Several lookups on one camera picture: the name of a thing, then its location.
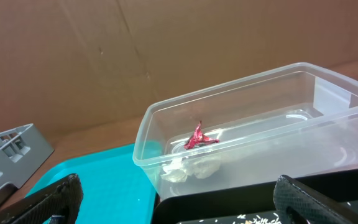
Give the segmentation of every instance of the cardboard wall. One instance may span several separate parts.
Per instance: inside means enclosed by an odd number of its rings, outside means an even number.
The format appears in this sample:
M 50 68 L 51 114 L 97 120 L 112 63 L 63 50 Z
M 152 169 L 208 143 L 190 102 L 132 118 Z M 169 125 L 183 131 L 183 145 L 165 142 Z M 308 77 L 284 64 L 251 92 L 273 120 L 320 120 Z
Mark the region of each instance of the cardboard wall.
M 358 1 L 0 1 L 0 131 L 48 137 L 293 62 L 358 59 Z

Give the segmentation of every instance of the brown cardboard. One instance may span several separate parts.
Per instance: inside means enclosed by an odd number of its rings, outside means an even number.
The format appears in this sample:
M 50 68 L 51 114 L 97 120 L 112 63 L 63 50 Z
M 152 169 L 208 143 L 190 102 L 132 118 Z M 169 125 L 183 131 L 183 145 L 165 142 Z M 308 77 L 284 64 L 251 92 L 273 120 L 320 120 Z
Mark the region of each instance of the brown cardboard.
M 289 63 L 357 59 L 352 0 L 0 1 L 0 131 L 51 138 Z

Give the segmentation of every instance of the gray plastic holder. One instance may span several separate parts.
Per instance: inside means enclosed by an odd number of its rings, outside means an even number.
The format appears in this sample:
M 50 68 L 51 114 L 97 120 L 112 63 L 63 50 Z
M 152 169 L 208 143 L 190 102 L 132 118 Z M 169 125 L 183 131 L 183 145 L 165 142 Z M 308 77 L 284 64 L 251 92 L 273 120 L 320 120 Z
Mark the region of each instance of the gray plastic holder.
M 0 133 L 0 203 L 21 188 L 52 152 L 33 124 Z

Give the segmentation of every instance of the black container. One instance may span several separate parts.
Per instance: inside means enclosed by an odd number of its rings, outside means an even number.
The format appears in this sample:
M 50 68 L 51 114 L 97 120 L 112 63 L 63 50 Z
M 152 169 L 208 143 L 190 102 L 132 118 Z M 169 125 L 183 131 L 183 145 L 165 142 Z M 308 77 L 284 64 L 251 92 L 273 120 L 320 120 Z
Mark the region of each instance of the black container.
M 358 205 L 358 169 L 300 177 L 296 180 L 337 202 L 344 203 L 344 206 L 347 202 L 355 202 L 354 204 Z M 152 224 L 196 223 L 211 218 L 218 220 L 222 217 L 255 215 L 269 211 L 272 214 L 275 210 L 275 184 L 276 182 L 269 182 L 168 198 L 155 209 Z

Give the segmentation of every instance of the table surface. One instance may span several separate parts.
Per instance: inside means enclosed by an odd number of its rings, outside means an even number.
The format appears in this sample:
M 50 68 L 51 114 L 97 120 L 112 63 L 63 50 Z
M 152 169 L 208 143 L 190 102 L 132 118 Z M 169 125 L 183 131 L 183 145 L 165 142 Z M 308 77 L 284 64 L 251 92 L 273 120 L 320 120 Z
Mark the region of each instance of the table surface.
M 334 66 L 330 69 L 358 80 L 358 61 Z M 134 143 L 141 121 L 142 116 L 77 131 L 56 139 L 52 142 L 55 152 L 0 209 L 6 208 L 24 198 L 46 171 L 67 159 Z

